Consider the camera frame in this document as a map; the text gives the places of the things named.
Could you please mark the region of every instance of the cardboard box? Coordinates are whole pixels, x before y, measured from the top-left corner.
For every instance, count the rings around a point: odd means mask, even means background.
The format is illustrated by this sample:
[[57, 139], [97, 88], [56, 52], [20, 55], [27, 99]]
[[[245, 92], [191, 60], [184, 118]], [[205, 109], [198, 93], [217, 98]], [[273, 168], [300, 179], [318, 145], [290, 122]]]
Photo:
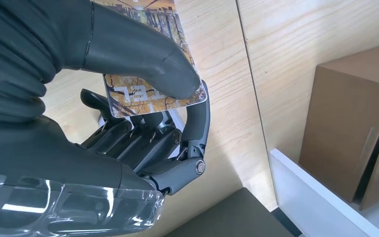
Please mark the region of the cardboard box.
[[317, 66], [299, 164], [345, 201], [379, 201], [379, 47]]

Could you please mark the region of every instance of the card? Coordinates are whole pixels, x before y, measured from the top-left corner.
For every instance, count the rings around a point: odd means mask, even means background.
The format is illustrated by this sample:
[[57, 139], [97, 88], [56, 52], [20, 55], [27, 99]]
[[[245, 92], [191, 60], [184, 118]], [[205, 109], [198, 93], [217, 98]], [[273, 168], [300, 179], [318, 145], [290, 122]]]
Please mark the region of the card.
[[[173, 39], [195, 68], [173, 0], [95, 0]], [[204, 85], [185, 100], [168, 97], [139, 77], [104, 75], [111, 113], [116, 118], [186, 107], [207, 100]]]

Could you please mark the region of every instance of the clear plastic cover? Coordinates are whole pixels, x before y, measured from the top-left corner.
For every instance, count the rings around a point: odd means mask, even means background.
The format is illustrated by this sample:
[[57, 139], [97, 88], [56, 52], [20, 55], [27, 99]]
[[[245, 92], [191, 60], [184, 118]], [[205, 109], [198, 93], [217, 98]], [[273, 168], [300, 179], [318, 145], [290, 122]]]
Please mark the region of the clear plastic cover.
[[160, 217], [158, 191], [113, 189], [0, 175], [0, 236], [115, 236], [146, 230]]

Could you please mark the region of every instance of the light wood surface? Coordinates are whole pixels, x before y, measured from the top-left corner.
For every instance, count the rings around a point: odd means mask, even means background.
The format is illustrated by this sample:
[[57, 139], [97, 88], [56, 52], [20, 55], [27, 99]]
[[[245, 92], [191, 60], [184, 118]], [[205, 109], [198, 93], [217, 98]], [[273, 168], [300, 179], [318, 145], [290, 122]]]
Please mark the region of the light wood surface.
[[[210, 93], [207, 170], [167, 197], [158, 224], [138, 236], [163, 236], [242, 186], [269, 210], [276, 208], [236, 3], [175, 2], [199, 75], [207, 82]], [[98, 112], [80, 102], [82, 88], [105, 94], [101, 75], [63, 70], [48, 85], [44, 97], [45, 114], [59, 122], [66, 136], [76, 143], [97, 129]]]
[[298, 160], [315, 66], [379, 45], [379, 0], [239, 0], [265, 141]]

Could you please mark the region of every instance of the pivot bolt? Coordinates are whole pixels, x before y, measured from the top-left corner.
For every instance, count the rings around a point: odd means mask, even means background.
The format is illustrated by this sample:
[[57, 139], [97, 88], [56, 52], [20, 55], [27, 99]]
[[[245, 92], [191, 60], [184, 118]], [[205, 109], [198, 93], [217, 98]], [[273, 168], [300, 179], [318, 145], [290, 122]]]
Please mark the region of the pivot bolt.
[[198, 175], [201, 175], [202, 173], [204, 173], [204, 171], [205, 171], [205, 163], [201, 159], [201, 160], [197, 161], [197, 164], [195, 164], [195, 172]]
[[181, 131], [174, 132], [174, 143], [179, 144], [181, 142], [182, 133]]

